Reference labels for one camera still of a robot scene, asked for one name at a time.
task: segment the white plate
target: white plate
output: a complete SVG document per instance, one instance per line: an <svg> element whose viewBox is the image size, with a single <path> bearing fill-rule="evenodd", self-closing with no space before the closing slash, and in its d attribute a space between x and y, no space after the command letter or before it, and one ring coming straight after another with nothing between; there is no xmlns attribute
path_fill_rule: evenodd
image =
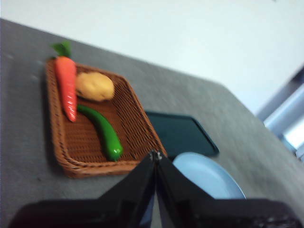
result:
<svg viewBox="0 0 304 228"><path fill-rule="evenodd" d="M215 199L245 199L235 180L213 160L194 152L179 154L175 167Z"/></svg>

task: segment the gray tabletop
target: gray tabletop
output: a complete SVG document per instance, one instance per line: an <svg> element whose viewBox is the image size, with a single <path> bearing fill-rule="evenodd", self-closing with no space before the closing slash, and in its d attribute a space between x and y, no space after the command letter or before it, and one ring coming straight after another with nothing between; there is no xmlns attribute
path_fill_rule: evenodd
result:
<svg viewBox="0 0 304 228"><path fill-rule="evenodd" d="M1 20L1 227L27 203L97 198L124 176L70 179L53 155L44 64L63 38ZM124 75L144 108L194 116L218 146L212 158L247 198L280 200L304 217L304 165L224 86L71 42L76 62ZM159 227L157 207L153 227Z"/></svg>

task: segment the green chili pepper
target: green chili pepper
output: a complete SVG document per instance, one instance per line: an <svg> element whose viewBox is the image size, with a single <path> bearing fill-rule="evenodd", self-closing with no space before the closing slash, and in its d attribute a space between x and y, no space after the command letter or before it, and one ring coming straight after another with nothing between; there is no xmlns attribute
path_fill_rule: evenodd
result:
<svg viewBox="0 0 304 228"><path fill-rule="evenodd" d="M97 128L99 135L103 135L105 143L104 148L108 159L111 161L117 161L122 155L124 149L111 124L103 115L92 108L83 105L77 105L77 110L84 114L90 121L92 121L92 123Z"/></svg>

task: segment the wicker basket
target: wicker basket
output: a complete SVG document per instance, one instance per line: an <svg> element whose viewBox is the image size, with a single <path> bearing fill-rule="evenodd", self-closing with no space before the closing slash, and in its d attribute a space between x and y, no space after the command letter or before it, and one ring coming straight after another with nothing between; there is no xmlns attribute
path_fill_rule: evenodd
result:
<svg viewBox="0 0 304 228"><path fill-rule="evenodd" d="M97 71L112 79L114 98L95 103L78 98L78 103L100 112L111 123L123 146L117 162L107 161L102 142L93 124L81 113L72 123L66 118L54 71L54 61L46 64L48 102L55 155L69 177L123 174L131 171L152 150L166 151L135 92L126 79L105 70L77 64L77 72Z"/></svg>

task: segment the black tray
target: black tray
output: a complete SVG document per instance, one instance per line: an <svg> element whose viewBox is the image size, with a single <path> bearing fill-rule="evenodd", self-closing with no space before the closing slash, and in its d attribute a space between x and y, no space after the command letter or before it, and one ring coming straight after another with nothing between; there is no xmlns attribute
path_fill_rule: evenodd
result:
<svg viewBox="0 0 304 228"><path fill-rule="evenodd" d="M173 160L183 152L215 156L219 149L200 123L191 116L146 111L168 157Z"/></svg>

